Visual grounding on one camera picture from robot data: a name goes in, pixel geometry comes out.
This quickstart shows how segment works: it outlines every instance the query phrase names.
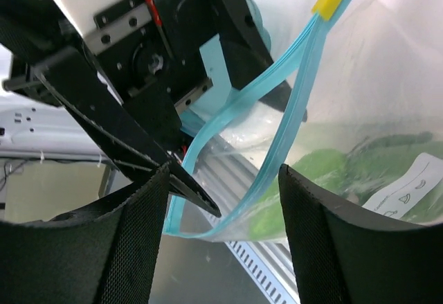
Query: robotic arm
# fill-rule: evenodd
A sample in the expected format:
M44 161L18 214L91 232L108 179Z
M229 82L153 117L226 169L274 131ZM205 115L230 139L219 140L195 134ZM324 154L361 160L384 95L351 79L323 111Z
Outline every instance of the robotic arm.
M219 214L166 152L190 141L179 115L213 85L199 49L217 34L234 88L272 64L246 0L0 0L14 54L3 87L66 107L134 181L170 162L172 193ZM262 102L283 111L290 91L282 82Z

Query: beige panel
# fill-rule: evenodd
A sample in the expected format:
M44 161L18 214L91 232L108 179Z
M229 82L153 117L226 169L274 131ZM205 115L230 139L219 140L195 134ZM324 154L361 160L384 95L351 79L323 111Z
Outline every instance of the beige panel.
M8 177L5 220L49 220L98 198L105 167L93 163L28 163Z

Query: white label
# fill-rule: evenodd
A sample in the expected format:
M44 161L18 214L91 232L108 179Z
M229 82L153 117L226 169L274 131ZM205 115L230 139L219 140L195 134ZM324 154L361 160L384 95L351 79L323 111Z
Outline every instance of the white label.
M442 179L443 160L421 153L404 176L371 196L363 207L399 219Z

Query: light blue plastic strip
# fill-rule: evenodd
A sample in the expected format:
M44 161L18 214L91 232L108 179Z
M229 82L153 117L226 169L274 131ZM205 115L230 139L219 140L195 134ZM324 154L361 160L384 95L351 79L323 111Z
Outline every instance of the light blue plastic strip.
M295 70L294 68L289 71L291 65L289 65L288 62L295 57L294 53L296 53L297 48L304 48L298 75L282 121L253 185L249 188L240 204L212 230L200 234L188 234L180 232L181 216L183 214L185 200L173 197L163 229L165 233L183 238L207 238L214 236L218 232L223 231L233 220L239 217L263 195L275 179L280 165L286 159L302 122L303 114L320 64L327 34L350 2L351 0L343 0L329 21L323 21L318 15L314 15L303 33L282 58L273 65L274 67L271 66L249 86L240 91L238 96L230 102L229 105L223 107L218 115L208 121L191 144L187 157L183 160L183 167L189 173L192 173L201 149L214 135L223 130L234 118L237 118L240 113L249 109L257 100L272 90ZM281 78L278 74L282 73L285 73L285 75ZM260 92L264 90L268 90L268 92L262 95ZM237 106L240 105L240 107L230 108L233 104Z

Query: ziplock bag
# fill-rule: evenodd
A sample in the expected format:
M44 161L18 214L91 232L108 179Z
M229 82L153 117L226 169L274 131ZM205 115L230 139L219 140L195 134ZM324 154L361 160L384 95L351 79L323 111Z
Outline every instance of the ziplock bag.
M201 230L200 224L182 222L186 215L192 218L194 211L191 206L185 206L184 201L173 199L165 233L210 241L251 239L249 209L269 188L288 155L303 120L326 34L350 1L320 0L316 10L322 10L326 18L311 15L281 58L227 102L199 131L183 160L183 167L217 200L222 219L211 229ZM284 114L258 102L297 69ZM183 224L190 226L184 229ZM273 238L262 236L260 239Z
M419 3L352 0L327 35L309 120L285 162L375 213L434 224L443 220L442 6ZM284 237L276 180L226 238L242 226L243 240Z

